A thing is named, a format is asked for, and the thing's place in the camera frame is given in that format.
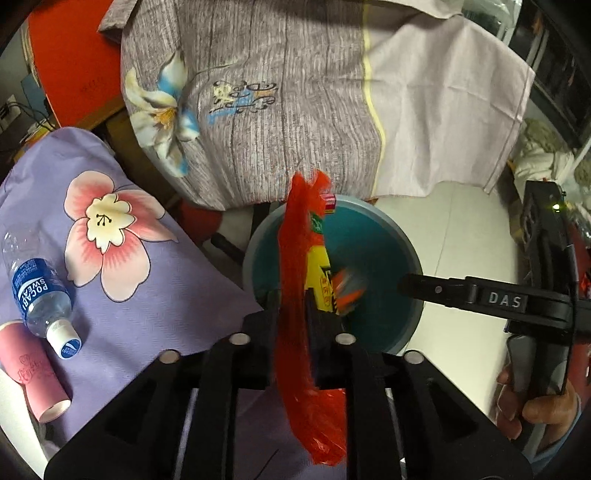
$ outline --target plastic water bottle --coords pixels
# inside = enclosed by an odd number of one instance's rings
[[[43,258],[39,232],[16,226],[4,236],[2,255],[12,280],[12,294],[29,330],[47,341],[60,358],[82,346],[70,323],[72,300],[56,271]]]

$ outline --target bottle cap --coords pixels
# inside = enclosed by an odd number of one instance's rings
[[[49,326],[47,341],[62,359],[72,358],[82,347],[80,337],[66,319],[60,319]]]

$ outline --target paper cup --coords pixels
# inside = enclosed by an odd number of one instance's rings
[[[62,415],[72,403],[53,371],[39,338],[22,320],[0,325],[0,363],[6,373],[24,386],[29,409],[47,423]]]

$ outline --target blue bottle label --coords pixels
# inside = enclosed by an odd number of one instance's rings
[[[67,293],[56,271],[42,258],[27,260],[14,272],[12,295],[14,295],[24,320],[27,319],[29,305],[42,295],[52,291]]]

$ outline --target purple cloth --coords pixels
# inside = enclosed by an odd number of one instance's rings
[[[108,175],[115,189],[136,188],[109,149],[91,133],[62,128],[34,145],[12,169],[0,189],[0,223],[38,224],[48,239],[48,260],[61,278],[66,239],[73,220],[64,211],[70,182],[84,171]],[[145,368],[160,351],[202,351],[239,330],[242,318],[259,310],[245,292],[209,264],[168,215],[160,222],[178,243],[143,242],[150,274],[127,301],[112,301],[100,274],[73,293],[72,322],[83,341],[71,360],[48,352],[72,406],[53,422],[54,441],[62,445]],[[6,273],[0,274],[0,323],[18,318]],[[291,433],[275,388],[242,392],[236,420],[235,478],[252,480],[276,450],[259,480],[344,479],[345,466],[311,466],[307,452]]]

